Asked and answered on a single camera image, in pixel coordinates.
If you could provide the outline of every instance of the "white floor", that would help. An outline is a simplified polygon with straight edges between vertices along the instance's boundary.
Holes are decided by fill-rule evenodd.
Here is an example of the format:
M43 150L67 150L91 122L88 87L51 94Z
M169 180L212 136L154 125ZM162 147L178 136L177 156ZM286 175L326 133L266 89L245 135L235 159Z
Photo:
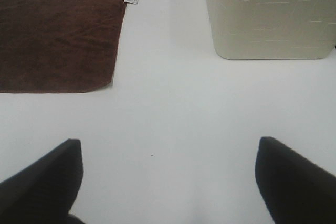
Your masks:
M225 60L205 0L139 0L127 6L113 86L0 94L0 113L0 180L81 139L72 213L86 224L271 224L254 178L261 136L336 174L336 51Z

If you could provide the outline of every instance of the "towel tag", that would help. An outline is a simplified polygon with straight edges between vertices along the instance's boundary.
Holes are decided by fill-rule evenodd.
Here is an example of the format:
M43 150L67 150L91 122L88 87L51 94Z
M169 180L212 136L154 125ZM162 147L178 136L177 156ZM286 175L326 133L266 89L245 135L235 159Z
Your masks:
M137 5L139 0L124 0L124 2L127 2L127 3L131 3L131 4L134 4L134 5Z

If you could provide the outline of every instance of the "white bin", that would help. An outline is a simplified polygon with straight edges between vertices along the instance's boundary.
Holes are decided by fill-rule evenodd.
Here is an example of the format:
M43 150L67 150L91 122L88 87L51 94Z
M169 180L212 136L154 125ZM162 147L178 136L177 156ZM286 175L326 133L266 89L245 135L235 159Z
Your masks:
M207 0L227 59L318 59L336 45L336 0Z

